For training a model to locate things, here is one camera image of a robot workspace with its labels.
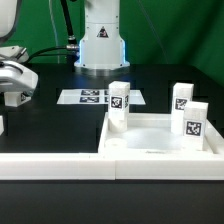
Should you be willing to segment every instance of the green wall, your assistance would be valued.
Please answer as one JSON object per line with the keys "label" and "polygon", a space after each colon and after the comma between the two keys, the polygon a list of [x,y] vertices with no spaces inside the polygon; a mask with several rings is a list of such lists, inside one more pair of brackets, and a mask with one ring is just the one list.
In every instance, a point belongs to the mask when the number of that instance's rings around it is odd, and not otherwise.
{"label": "green wall", "polygon": [[[224,86],[224,1],[142,0],[163,43],[169,63],[194,65]],[[84,34],[84,0],[68,2],[75,36]],[[21,45],[28,52],[55,46],[48,0],[23,0],[15,34],[6,45]],[[59,0],[53,1],[59,44],[67,34]],[[120,34],[132,64],[166,63],[138,0],[121,0]],[[37,58],[33,62],[56,62]]]}

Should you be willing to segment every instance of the black table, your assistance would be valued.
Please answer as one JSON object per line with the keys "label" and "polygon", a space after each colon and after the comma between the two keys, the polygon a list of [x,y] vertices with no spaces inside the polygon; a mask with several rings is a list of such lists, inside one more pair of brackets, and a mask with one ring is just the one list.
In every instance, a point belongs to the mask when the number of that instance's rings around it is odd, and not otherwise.
{"label": "black table", "polygon": [[80,75],[66,64],[31,69],[39,74],[32,101],[18,108],[0,107],[5,126],[0,152],[97,152],[107,105],[56,103],[62,89],[107,89],[115,80],[141,90],[146,105],[131,105],[132,113],[170,113],[174,84],[193,83],[193,100],[209,103],[208,119],[224,136],[224,88],[194,67],[132,66],[127,74],[97,78]]}
{"label": "black table", "polygon": [[[39,75],[32,101],[0,106],[1,153],[97,152],[107,106],[56,102],[62,89],[106,89],[114,80],[141,90],[146,105],[132,105],[133,113],[170,113],[173,85],[193,83],[193,100],[209,103],[208,119],[224,136],[224,88],[195,67],[132,66],[128,74],[99,78],[66,64],[31,69]],[[0,181],[0,202],[1,224],[224,223],[223,181]]]}

